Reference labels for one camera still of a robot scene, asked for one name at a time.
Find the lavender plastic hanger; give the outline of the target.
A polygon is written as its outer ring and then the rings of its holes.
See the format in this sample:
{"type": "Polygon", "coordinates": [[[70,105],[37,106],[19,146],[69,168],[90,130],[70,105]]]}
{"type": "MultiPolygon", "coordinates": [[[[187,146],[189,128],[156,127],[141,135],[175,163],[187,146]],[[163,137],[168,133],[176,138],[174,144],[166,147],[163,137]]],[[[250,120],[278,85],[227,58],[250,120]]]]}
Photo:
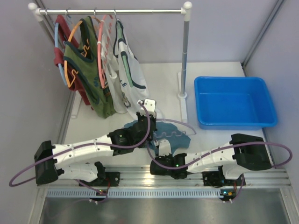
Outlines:
{"type": "MultiPolygon", "coordinates": [[[[157,119],[157,121],[159,121],[159,122],[171,122],[171,123],[180,124],[182,126],[188,127],[189,129],[191,129],[193,131],[193,134],[189,134],[189,136],[197,134],[196,130],[191,125],[189,125],[188,123],[184,123],[184,122],[174,120],[174,119],[157,119]]],[[[183,135],[188,136],[188,134],[186,134],[186,131],[181,131],[180,134],[178,134],[176,131],[173,131],[170,134],[168,134],[167,132],[162,132],[161,135],[157,135],[156,133],[154,133],[154,137],[156,139],[170,138],[170,137],[181,137],[183,135]]]]}

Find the teal tank top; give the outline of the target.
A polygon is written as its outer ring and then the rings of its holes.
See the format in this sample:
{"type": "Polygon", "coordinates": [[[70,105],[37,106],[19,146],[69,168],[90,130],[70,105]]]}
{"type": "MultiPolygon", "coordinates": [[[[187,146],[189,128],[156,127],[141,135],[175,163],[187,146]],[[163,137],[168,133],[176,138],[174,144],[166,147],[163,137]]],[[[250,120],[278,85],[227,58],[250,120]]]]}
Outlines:
{"type": "MultiPolygon", "coordinates": [[[[170,138],[162,138],[167,139],[171,145],[171,152],[174,153],[178,148],[188,148],[191,142],[191,138],[189,134],[193,134],[193,131],[188,127],[182,126],[180,124],[175,124],[171,122],[156,122],[157,131],[155,132],[157,135],[161,135],[162,132],[167,132],[170,134],[173,131],[176,131],[180,134],[181,131],[186,131],[188,136],[181,136],[181,137],[170,137],[170,138]]],[[[162,139],[156,139],[149,143],[149,148],[154,150],[156,154],[158,154],[158,144],[159,141],[162,139]]]]}

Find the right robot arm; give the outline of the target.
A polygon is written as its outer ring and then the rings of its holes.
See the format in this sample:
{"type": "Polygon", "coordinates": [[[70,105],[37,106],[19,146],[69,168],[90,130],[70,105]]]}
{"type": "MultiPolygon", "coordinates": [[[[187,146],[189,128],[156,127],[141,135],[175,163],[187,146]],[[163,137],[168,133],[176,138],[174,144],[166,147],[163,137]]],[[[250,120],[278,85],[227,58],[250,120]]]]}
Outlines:
{"type": "Polygon", "coordinates": [[[249,171],[263,171],[272,167],[264,144],[237,146],[238,144],[261,142],[258,136],[233,134],[231,141],[223,145],[229,149],[210,150],[199,153],[181,153],[157,156],[150,164],[150,174],[185,179],[188,175],[202,173],[207,168],[218,169],[218,180],[229,185],[249,171]]]}

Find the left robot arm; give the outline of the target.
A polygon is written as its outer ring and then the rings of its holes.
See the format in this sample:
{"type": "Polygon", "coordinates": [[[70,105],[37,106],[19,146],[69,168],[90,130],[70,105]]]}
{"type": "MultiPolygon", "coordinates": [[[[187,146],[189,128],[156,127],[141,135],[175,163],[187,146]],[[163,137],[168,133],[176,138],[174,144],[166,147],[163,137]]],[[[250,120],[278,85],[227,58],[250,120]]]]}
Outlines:
{"type": "Polygon", "coordinates": [[[135,148],[145,147],[153,140],[156,112],[149,115],[137,112],[137,122],[127,128],[117,129],[102,137],[74,144],[41,143],[34,155],[35,175],[38,185],[62,179],[76,179],[101,185],[106,179],[100,157],[129,154],[135,148]]]}

